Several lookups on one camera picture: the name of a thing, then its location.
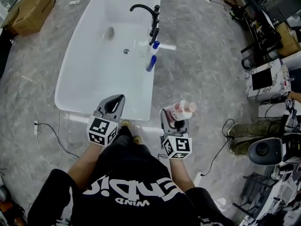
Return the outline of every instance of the white bathtub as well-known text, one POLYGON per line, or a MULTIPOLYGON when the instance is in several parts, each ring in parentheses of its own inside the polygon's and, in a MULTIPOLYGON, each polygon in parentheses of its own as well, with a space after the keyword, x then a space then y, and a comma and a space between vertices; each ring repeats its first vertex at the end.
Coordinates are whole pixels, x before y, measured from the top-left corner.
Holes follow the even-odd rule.
POLYGON ((123 119, 148 121, 154 69, 146 71, 147 56, 138 43, 145 41, 151 14, 134 4, 150 8, 160 0, 91 0, 68 45, 58 77, 55 104, 61 110, 92 114, 101 100, 123 94, 123 119), (112 40, 103 38, 114 28, 112 40))

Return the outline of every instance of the gray floor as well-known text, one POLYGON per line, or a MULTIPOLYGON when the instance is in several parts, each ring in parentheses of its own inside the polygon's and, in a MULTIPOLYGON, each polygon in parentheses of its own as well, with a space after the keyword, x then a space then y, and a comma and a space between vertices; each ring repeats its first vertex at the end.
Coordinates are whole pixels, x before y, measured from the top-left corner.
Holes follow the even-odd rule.
MULTIPOLYGON (((41 156, 33 134, 34 121, 49 123, 57 130, 60 115, 62 144, 77 155, 87 147, 87 125, 77 121, 78 115, 58 113, 54 103, 75 9, 67 5, 69 1, 56 1, 39 33, 15 39, 0 80, 0 168, 7 168, 5 184, 25 209, 34 201, 52 169, 41 156)), ((80 1, 73 29, 90 0, 80 1)), ((228 118, 247 122, 256 115, 256 106, 245 96, 244 70, 240 64, 240 50, 246 43, 241 28, 229 13, 221 5, 204 0, 161 0, 159 26, 160 42, 176 46, 176 51, 158 52, 151 118, 136 123, 135 133, 142 134, 153 155, 163 153, 158 135, 153 134, 160 134, 156 130, 160 128, 159 109, 181 99, 196 102, 198 117, 190 121, 193 153, 185 159, 194 179, 199 171, 209 170, 212 158, 226 142, 221 132, 224 122, 228 118)), ((39 130, 46 135, 39 135, 43 153, 55 166, 59 148, 49 139, 55 136, 45 126, 39 126, 39 130)), ((68 170, 72 163, 63 154, 58 168, 68 170)), ((248 158, 235 157, 227 146, 200 186, 209 191, 227 217, 233 218, 236 210, 231 203, 239 199, 242 176, 253 169, 248 158)))

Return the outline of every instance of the camouflage pants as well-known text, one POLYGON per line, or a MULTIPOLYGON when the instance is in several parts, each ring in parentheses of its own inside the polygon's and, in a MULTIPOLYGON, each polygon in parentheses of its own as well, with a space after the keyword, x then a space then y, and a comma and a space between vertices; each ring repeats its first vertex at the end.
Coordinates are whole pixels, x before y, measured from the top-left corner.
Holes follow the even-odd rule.
POLYGON ((277 137, 279 135, 281 121, 260 121, 254 124, 236 124, 230 130, 231 137, 248 139, 237 142, 234 140, 230 146, 230 150, 235 155, 247 155, 250 145, 263 138, 277 137))

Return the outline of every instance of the person's arm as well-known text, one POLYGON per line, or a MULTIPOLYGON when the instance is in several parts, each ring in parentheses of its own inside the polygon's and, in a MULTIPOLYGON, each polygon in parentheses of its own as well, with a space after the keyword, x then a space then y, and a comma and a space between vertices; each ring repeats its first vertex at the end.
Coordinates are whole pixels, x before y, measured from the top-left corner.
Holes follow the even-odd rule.
POLYGON ((301 93, 290 92, 287 96, 288 99, 293 99, 301 104, 301 93))
POLYGON ((186 171, 183 160, 169 159, 169 163, 172 180, 183 192, 195 187, 186 171))
POLYGON ((68 175, 74 180, 81 192, 87 188, 88 181, 102 149, 103 146, 91 143, 84 154, 68 171, 68 175))

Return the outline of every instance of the marker cube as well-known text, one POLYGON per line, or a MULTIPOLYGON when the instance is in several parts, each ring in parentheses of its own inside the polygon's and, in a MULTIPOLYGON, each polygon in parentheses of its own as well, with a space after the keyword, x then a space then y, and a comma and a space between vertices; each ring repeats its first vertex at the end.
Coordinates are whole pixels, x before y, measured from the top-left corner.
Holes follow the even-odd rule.
POLYGON ((168 136, 163 146, 168 158, 184 159, 192 152, 192 138, 168 136))
POLYGON ((107 146, 117 135, 118 123, 91 115, 87 126, 87 136, 90 142, 107 146))

